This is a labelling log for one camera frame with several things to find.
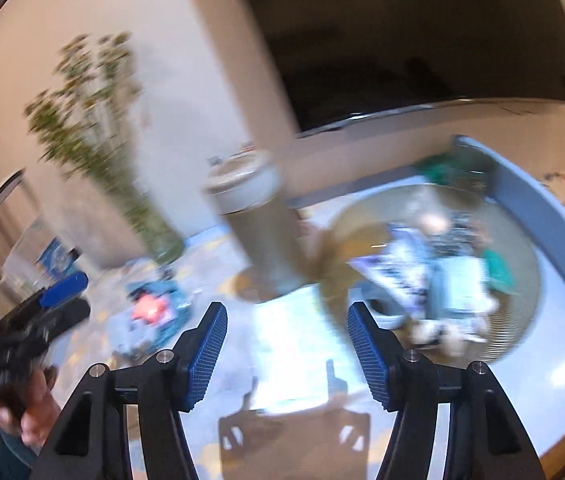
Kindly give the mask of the person's left hand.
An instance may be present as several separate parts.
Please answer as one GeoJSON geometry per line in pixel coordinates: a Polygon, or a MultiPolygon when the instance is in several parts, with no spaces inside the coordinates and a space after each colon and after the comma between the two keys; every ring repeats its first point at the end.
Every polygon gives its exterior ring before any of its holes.
{"type": "Polygon", "coordinates": [[[43,370],[34,370],[28,381],[26,410],[21,417],[14,416],[0,400],[0,429],[19,437],[29,448],[42,448],[61,412],[51,393],[54,385],[55,381],[48,379],[43,370]]]}

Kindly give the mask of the teal sleeve forearm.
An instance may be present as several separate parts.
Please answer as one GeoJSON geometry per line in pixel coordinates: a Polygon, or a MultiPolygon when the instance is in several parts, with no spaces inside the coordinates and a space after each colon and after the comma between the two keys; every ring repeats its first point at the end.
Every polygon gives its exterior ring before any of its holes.
{"type": "Polygon", "coordinates": [[[28,480],[36,460],[32,448],[0,429],[0,480],[28,480]]]}

